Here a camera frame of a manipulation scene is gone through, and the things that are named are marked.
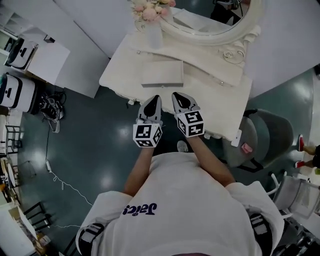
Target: sneaker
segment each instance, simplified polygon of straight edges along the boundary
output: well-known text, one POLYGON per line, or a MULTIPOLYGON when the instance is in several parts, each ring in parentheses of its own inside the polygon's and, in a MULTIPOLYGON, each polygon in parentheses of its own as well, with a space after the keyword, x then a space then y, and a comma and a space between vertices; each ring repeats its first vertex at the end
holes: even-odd
POLYGON ((296 162, 294 164, 294 168, 300 168, 302 166, 305 166, 305 162, 304 161, 299 161, 299 162, 296 162))
POLYGON ((188 145, 183 140, 179 140, 176 144, 178 152, 189 152, 188 145))
POLYGON ((299 135, 298 146, 299 146, 299 149, 298 149, 299 152, 304 151, 304 146, 305 146, 304 137, 301 134, 299 135))

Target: red shoe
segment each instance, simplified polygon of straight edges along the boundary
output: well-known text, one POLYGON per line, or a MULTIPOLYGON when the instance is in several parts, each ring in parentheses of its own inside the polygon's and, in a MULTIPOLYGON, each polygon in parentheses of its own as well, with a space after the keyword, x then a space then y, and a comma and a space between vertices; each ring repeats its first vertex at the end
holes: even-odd
POLYGON ((304 137, 303 137, 301 134, 299 135, 298 145, 299 145, 298 151, 299 151, 299 152, 304 151, 304 146, 305 146, 304 137))
POLYGON ((299 161, 294 164, 294 168, 301 168, 302 166, 305 166, 304 161, 299 161))

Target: dark floor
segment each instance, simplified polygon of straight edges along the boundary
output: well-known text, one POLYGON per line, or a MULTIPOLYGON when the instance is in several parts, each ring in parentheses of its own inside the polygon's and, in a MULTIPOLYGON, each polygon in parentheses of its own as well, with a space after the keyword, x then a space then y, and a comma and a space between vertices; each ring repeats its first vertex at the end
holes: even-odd
MULTIPOLYGON (((60 133, 49 131, 40 115, 23 114, 21 127, 24 130, 23 148, 18 162, 22 186, 21 201, 27 209, 41 201, 52 215, 54 225, 80 225, 91 206, 83 197, 68 186, 62 190, 59 181, 46 171, 45 160, 50 161, 52 171, 67 184, 78 189, 93 203, 99 193, 121 191, 140 149, 132 140, 132 125, 137 118, 139 104, 128 105, 128 100, 113 91, 100 87, 95 99, 66 89, 65 118, 61 121, 60 133), (36 176, 30 178, 30 171, 36 176)), ((262 108, 287 118, 297 137, 309 137, 313 105, 311 71, 297 76, 275 89, 248 102, 248 108, 262 108)), ((163 113, 162 144, 167 151, 176 151, 176 143, 183 136, 173 115, 163 113)), ((219 157, 222 156, 221 140, 211 138, 205 143, 219 157)), ((269 171, 279 174, 289 172, 300 153, 289 152, 267 169, 257 173, 233 168, 235 178, 244 184, 259 180, 268 188, 269 171)), ((43 231, 61 251, 76 234, 76 227, 52 226, 43 231)))

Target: flower vase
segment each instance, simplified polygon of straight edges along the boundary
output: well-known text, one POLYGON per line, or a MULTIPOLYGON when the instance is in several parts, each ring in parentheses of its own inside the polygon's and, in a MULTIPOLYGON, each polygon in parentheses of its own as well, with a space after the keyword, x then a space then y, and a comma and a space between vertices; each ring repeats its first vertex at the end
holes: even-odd
POLYGON ((160 4, 160 6, 167 10, 167 15, 163 16, 162 18, 167 22, 173 22, 174 16, 172 14, 171 7, 169 6, 169 4, 168 3, 167 4, 160 4))
POLYGON ((146 22, 144 34, 151 48, 160 49, 164 46, 164 39, 159 22, 146 22))

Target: white appliance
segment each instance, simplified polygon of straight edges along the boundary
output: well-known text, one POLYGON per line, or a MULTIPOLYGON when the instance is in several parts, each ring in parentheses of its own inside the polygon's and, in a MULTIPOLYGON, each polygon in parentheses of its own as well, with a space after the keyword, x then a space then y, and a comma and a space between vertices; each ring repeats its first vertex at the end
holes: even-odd
POLYGON ((35 83, 26 78, 3 74, 0 77, 0 105, 28 112, 36 98, 35 83))
POLYGON ((6 63, 17 69, 24 70, 35 50, 35 45, 32 42, 18 38, 12 46, 6 63))

